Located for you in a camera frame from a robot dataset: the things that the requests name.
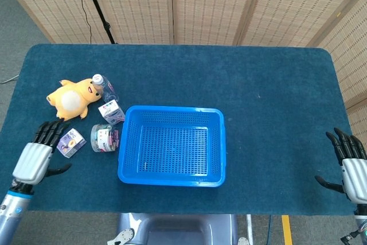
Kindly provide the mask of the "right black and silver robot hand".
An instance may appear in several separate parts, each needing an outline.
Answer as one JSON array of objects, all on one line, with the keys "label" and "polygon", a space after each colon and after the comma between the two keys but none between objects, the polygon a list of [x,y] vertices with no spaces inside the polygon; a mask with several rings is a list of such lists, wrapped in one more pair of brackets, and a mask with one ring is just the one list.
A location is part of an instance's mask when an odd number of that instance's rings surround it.
[{"label": "right black and silver robot hand", "polygon": [[348,135],[338,128],[334,134],[327,132],[342,173],[342,184],[326,181],[315,176],[322,187],[345,194],[356,205],[367,205],[367,150],[354,135]]}]

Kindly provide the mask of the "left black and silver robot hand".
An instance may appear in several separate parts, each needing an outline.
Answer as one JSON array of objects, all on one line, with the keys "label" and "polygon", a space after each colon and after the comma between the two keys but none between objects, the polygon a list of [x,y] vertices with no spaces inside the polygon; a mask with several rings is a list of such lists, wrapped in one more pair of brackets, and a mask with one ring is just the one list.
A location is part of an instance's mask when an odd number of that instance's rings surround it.
[{"label": "left black and silver robot hand", "polygon": [[42,123],[34,138],[27,143],[13,170],[13,178],[20,183],[37,185],[45,177],[62,174],[70,169],[68,163],[61,168],[50,168],[49,163],[60,138],[68,127],[63,119]]}]

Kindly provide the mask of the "small white purple juice box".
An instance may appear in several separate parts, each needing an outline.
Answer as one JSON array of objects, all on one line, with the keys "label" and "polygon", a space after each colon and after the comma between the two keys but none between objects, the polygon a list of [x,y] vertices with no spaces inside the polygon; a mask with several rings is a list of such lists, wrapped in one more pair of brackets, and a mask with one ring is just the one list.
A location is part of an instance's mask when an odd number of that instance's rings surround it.
[{"label": "small white purple juice box", "polygon": [[57,149],[65,158],[71,158],[85,144],[84,137],[76,129],[70,129],[60,138]]}]

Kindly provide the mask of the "yellow plush duck toy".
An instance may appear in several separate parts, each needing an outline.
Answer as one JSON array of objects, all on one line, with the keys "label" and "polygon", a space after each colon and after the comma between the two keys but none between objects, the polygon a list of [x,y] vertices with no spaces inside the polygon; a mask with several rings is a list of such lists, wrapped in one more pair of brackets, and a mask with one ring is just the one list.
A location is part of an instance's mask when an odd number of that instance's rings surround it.
[{"label": "yellow plush duck toy", "polygon": [[56,117],[64,121],[80,117],[84,119],[88,114],[88,105],[101,98],[100,92],[93,86],[92,79],[84,79],[77,83],[61,80],[61,87],[49,94],[46,99],[55,107]]}]

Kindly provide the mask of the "clear jar of coloured clips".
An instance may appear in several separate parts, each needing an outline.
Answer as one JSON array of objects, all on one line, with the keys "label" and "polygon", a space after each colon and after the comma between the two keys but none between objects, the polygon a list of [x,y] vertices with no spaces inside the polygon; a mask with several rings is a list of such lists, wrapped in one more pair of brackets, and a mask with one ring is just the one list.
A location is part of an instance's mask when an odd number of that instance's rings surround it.
[{"label": "clear jar of coloured clips", "polygon": [[91,146],[94,152],[113,152],[119,146],[119,131],[112,125],[94,125],[91,129]]}]

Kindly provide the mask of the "small white carton box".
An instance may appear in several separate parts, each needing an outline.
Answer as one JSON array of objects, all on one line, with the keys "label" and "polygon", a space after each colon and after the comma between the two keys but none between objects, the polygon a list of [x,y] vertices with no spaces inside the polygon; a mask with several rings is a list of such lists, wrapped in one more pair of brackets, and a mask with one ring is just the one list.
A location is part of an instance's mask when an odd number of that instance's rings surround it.
[{"label": "small white carton box", "polygon": [[116,125],[125,121],[125,114],[116,100],[111,100],[98,108],[101,116],[110,124]]}]

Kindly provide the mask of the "small clear plastic bottle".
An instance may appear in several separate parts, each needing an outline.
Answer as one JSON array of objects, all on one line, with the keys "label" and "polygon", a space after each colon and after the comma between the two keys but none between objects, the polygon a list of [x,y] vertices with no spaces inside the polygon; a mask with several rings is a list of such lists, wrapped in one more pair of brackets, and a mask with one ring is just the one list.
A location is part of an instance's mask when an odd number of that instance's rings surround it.
[{"label": "small clear plastic bottle", "polygon": [[119,97],[115,92],[110,81],[101,74],[94,74],[92,77],[92,84],[99,94],[101,94],[105,103],[112,100],[119,101]]}]

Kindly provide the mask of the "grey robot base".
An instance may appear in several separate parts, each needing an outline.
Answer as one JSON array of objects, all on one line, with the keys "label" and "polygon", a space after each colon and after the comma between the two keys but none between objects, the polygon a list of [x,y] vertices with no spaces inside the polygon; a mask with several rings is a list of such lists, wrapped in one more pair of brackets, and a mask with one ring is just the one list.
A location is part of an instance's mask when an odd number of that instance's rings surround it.
[{"label": "grey robot base", "polygon": [[129,245],[237,245],[233,214],[121,213],[117,232],[131,228]]}]

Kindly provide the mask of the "yellow floor tape strip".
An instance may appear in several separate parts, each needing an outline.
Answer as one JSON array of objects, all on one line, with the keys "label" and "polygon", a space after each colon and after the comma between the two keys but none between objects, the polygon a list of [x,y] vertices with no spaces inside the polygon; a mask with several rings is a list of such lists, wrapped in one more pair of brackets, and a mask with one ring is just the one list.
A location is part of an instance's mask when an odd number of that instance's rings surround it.
[{"label": "yellow floor tape strip", "polygon": [[289,215],[282,215],[284,245],[293,245]]}]

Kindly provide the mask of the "dark blue table mat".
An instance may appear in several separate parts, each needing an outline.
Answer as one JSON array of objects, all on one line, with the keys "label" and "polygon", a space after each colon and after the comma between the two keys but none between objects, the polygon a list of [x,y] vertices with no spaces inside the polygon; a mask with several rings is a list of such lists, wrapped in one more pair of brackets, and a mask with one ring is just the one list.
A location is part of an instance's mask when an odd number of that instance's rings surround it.
[{"label": "dark blue table mat", "polygon": [[46,96],[60,80],[105,75],[123,109],[134,105],[219,109],[226,178],[217,188],[129,185],[118,156],[83,146],[51,167],[72,167],[35,187],[32,210],[349,215],[326,132],[349,132],[330,54],[321,48],[193,45],[38,44],[24,59],[0,131],[0,201],[24,146],[56,117]]}]

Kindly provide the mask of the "white table leg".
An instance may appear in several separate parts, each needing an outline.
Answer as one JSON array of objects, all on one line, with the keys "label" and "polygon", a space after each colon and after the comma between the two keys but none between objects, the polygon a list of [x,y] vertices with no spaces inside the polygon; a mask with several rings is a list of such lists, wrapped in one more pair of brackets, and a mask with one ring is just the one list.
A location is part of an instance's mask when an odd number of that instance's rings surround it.
[{"label": "white table leg", "polygon": [[253,245],[252,216],[250,214],[246,214],[246,224],[247,224],[247,239],[249,245]]}]

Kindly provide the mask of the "blue perforated plastic basket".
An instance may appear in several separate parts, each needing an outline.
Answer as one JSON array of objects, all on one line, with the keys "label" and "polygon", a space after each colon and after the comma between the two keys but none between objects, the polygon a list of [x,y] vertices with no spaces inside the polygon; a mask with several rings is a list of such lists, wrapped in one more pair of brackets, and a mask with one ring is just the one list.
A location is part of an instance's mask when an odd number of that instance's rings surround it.
[{"label": "blue perforated plastic basket", "polygon": [[226,174],[224,116],[215,108],[132,106],[118,177],[126,184],[216,188]]}]

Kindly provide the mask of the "black tripod pole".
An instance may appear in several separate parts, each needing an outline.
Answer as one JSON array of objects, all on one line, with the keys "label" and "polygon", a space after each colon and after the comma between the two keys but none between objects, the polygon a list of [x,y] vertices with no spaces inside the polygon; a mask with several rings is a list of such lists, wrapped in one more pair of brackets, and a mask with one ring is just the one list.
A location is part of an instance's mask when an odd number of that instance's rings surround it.
[{"label": "black tripod pole", "polygon": [[106,34],[107,34],[107,36],[108,36],[108,38],[110,40],[110,43],[111,44],[117,44],[117,42],[115,41],[115,39],[113,38],[113,35],[111,33],[111,25],[106,20],[104,14],[103,14],[103,11],[101,9],[101,6],[99,5],[98,0],[92,0],[92,2],[93,2],[94,6],[95,6],[95,8],[97,10],[97,13],[98,13],[98,15],[100,17],[100,20],[101,20],[102,24],[103,24],[103,28],[104,28],[104,30],[105,30],[105,32],[106,32]]}]

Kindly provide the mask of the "large white metal bracket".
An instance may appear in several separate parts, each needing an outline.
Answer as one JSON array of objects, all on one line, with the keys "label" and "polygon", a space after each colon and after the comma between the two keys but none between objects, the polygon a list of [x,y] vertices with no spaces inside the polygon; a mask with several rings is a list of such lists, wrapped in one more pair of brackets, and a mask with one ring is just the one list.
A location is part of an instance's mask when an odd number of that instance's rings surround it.
[{"label": "large white metal bracket", "polygon": [[122,230],[114,239],[107,241],[107,245],[125,245],[134,238],[135,232],[132,228]]}]

